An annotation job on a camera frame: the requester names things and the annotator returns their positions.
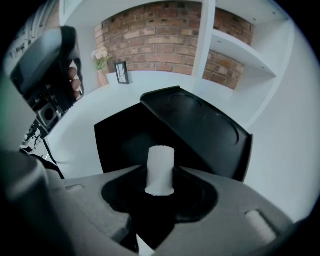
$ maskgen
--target white shelf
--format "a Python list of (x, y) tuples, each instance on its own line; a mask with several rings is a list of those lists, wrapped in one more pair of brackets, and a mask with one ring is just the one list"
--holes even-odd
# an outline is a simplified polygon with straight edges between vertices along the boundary
[(233, 13), (253, 25), (287, 20), (287, 15), (270, 0), (216, 0), (216, 7)]
[(254, 67), (276, 76), (274, 67), (259, 52), (227, 33), (213, 29), (210, 49), (235, 59), (246, 66)]

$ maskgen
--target white shelving unit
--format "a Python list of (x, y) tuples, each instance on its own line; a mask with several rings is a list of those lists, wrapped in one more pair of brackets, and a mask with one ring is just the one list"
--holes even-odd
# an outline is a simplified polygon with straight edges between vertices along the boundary
[[(85, 31), (89, 35), (89, 31), (105, 19), (124, 10), (157, 1), (60, 0), (60, 24), (75, 27), (79, 35)], [(293, 48), (294, 24), (270, 0), (195, 1), (202, 2), (202, 13), (192, 71), (195, 78), (192, 92), (248, 128), (268, 105), (286, 72)], [(254, 25), (251, 46), (213, 29), (216, 8), (233, 13)], [(79, 44), (90, 45), (85, 36)], [(83, 47), (86, 52), (94, 48), (93, 42), (92, 49)], [(235, 90), (202, 79), (209, 50), (245, 64), (244, 73)], [(83, 72), (89, 78), (90, 70), (83, 67)]]
[[(203, 14), (214, 16), (216, 8), (233, 13), (254, 27), (252, 45), (213, 29), (200, 26), (199, 44), (195, 56), (194, 76), (198, 77), (193, 93), (221, 109), (244, 128), (248, 128), (268, 105), (286, 72), (294, 42), (294, 24), (273, 2), (266, 0), (204, 0)], [(201, 23), (211, 24), (208, 18)], [(209, 50), (226, 55), (245, 65), (244, 72), (234, 91), (226, 96), (216, 93), (216, 86), (208, 86), (202, 78)]]
[(219, 30), (213, 29), (212, 31), (210, 50), (239, 60), (246, 67), (254, 67), (274, 76), (276, 75), (274, 67), (259, 52), (239, 39)]

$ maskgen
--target black container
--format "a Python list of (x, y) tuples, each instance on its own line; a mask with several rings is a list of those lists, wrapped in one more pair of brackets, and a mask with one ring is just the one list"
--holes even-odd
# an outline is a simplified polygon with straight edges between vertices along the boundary
[(174, 164), (243, 181), (253, 136), (179, 86), (144, 94), (139, 104), (96, 124), (104, 173), (146, 165), (149, 148), (169, 146)]

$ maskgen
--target framed picture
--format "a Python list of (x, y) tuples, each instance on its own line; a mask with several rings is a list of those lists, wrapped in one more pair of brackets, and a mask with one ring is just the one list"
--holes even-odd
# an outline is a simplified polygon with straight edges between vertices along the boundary
[(125, 61), (117, 62), (114, 64), (114, 69), (115, 69), (118, 83), (128, 85), (129, 79), (128, 79), (127, 63)]

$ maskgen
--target flower pot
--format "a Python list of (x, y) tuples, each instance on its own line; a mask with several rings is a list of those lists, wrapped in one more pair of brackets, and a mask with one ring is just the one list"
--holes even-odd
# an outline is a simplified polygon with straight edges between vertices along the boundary
[(107, 78), (106, 78), (104, 71), (98, 70), (97, 74), (98, 74), (98, 85), (100, 87), (106, 86), (108, 84), (108, 82), (107, 82)]

